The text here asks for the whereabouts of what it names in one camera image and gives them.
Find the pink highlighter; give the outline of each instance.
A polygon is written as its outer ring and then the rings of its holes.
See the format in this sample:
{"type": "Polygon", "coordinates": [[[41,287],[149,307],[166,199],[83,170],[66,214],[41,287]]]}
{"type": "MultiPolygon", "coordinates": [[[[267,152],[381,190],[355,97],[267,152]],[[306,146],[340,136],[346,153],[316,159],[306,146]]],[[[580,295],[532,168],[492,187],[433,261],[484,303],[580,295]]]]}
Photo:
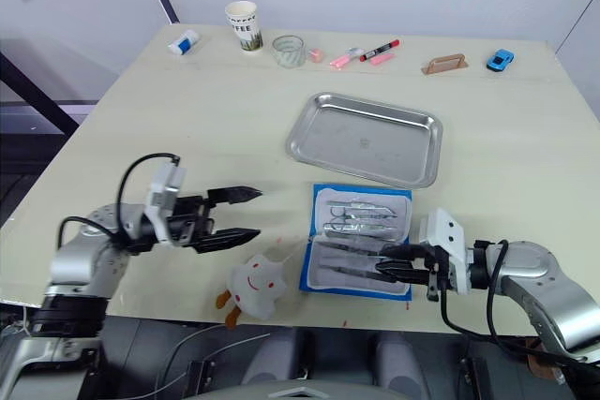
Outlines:
{"type": "Polygon", "coordinates": [[[363,49],[358,47],[352,47],[348,49],[346,53],[336,58],[334,61],[329,63],[329,66],[335,67],[336,69],[342,69],[348,63],[350,63],[354,58],[358,58],[360,55],[365,53],[363,49]]]}
{"type": "Polygon", "coordinates": [[[372,58],[370,58],[368,61],[373,65],[373,66],[378,66],[381,63],[386,62],[387,60],[391,60],[392,58],[394,58],[395,55],[393,53],[382,53],[379,54],[377,56],[373,56],[372,58]]]}

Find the toy car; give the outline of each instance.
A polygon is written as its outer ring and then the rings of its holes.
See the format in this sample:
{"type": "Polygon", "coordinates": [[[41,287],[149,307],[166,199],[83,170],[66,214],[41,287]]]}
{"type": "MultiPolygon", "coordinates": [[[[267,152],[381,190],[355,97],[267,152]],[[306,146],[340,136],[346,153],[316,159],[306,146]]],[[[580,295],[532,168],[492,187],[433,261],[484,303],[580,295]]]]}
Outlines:
{"type": "Polygon", "coordinates": [[[505,49],[499,49],[494,56],[487,60],[487,68],[494,72],[502,72],[515,59],[515,54],[505,49]]]}

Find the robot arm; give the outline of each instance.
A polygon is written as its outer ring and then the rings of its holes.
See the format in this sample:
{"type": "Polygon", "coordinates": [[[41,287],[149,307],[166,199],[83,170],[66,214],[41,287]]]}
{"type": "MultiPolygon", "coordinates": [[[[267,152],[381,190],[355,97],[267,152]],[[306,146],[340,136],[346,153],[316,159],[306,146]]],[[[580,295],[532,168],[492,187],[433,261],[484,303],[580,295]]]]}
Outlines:
{"type": "Polygon", "coordinates": [[[44,377],[36,378],[36,369],[44,368],[63,377],[59,383],[63,391],[49,398],[95,398],[90,386],[98,383],[102,353],[98,333],[131,256],[152,250],[156,243],[212,252],[244,244],[260,233],[238,228],[213,232],[214,220],[209,217],[218,203],[252,200],[260,191],[234,186],[208,190],[206,198],[178,199],[184,174],[173,162],[165,163],[151,184],[145,205],[122,204],[119,215],[114,204],[98,208],[87,219],[105,230],[83,225],[68,243],[59,240],[51,281],[31,320],[31,337],[20,342],[0,387],[0,400],[31,398],[29,393],[39,386],[45,389],[44,377]]]}
{"type": "MultiPolygon", "coordinates": [[[[392,258],[376,268],[399,281],[427,285],[431,301],[438,301],[441,283],[458,294],[489,288],[500,244],[477,241],[474,248],[467,248],[463,228],[442,209],[421,223],[419,241],[419,246],[386,249],[392,258]],[[415,258],[424,258],[426,269],[414,269],[415,258]]],[[[524,241],[509,244],[495,292],[521,305],[547,351],[600,363],[600,306],[561,271],[544,247],[524,241]]]]}

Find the stainless steel tray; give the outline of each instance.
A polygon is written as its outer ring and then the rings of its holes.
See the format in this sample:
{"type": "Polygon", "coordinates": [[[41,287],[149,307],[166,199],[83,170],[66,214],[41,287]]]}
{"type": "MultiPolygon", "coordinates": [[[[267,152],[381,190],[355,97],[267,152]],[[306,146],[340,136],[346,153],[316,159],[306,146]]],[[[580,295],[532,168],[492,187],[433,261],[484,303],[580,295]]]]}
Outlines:
{"type": "Polygon", "coordinates": [[[308,101],[286,143],[297,161],[410,189],[435,181],[441,146],[433,114],[334,93],[308,101]]]}

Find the white stuffed toy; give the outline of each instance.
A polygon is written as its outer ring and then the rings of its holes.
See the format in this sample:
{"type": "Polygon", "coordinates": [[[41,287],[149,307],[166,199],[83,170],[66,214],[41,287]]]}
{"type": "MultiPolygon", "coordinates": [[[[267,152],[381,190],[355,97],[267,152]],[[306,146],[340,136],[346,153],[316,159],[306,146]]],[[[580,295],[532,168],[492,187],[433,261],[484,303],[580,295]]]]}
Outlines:
{"type": "Polygon", "coordinates": [[[283,262],[273,262],[264,255],[255,255],[246,264],[233,267],[227,280],[227,290],[217,296],[221,309],[233,298],[235,307],[225,319],[233,329],[242,312],[267,320],[275,313],[275,300],[283,295],[283,262]]]}

